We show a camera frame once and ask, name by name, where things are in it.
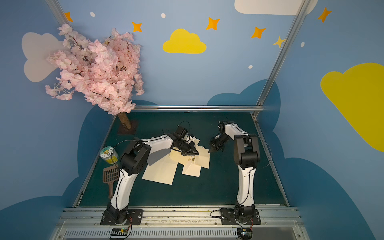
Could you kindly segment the cream envelope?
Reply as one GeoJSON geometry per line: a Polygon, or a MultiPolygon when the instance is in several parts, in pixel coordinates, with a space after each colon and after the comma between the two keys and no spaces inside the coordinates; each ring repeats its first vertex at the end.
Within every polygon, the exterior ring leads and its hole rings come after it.
{"type": "Polygon", "coordinates": [[[181,152],[178,152],[176,150],[171,150],[170,152],[170,158],[171,160],[178,162],[182,165],[187,164],[188,161],[192,161],[196,165],[209,169],[210,167],[210,153],[208,149],[205,149],[204,147],[201,147],[198,145],[200,142],[199,139],[196,139],[195,137],[191,138],[191,141],[195,143],[195,147],[199,153],[199,155],[196,156],[183,156],[181,152]]]}

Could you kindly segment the white envelope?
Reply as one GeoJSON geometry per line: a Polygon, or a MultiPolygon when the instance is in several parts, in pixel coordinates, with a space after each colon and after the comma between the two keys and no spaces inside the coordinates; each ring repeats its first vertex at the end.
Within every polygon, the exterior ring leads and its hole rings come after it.
{"type": "Polygon", "coordinates": [[[184,167],[182,174],[192,177],[199,177],[201,173],[201,166],[196,165],[194,162],[187,162],[184,167]]]}

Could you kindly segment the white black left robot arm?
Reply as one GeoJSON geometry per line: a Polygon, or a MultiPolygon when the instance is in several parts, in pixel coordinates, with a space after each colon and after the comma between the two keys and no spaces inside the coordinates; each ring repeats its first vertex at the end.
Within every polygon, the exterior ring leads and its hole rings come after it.
{"type": "Polygon", "coordinates": [[[162,135],[147,140],[134,138],[128,144],[121,157],[120,175],[115,193],[103,212],[102,226],[139,225],[141,223],[140,220],[133,220],[132,215],[128,213],[130,194],[135,180],[146,166],[150,154],[173,148],[179,149],[183,156],[199,155],[194,142],[171,135],[162,135]]]}

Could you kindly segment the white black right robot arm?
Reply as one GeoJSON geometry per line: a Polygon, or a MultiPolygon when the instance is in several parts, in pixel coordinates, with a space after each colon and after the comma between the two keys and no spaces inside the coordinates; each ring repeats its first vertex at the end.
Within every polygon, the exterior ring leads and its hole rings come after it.
{"type": "Polygon", "coordinates": [[[254,177],[261,160],[259,137],[242,130],[234,122],[219,122],[219,134],[210,140],[209,153],[224,151],[225,143],[234,141],[234,162],[239,170],[237,202],[232,209],[220,209],[223,225],[252,223],[256,216],[254,177]]]}

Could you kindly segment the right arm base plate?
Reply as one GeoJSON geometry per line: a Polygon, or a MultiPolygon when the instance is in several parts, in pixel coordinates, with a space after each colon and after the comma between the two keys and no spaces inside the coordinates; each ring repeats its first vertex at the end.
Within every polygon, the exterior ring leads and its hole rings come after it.
{"type": "Polygon", "coordinates": [[[222,225],[261,225],[261,216],[257,209],[240,207],[220,209],[222,225]]]}

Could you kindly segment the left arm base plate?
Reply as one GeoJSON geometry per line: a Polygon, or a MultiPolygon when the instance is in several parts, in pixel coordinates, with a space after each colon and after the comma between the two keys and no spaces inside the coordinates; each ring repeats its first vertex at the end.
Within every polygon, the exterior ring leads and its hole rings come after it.
{"type": "Polygon", "coordinates": [[[100,222],[101,226],[139,226],[143,218],[142,209],[112,211],[105,210],[100,222]]]}

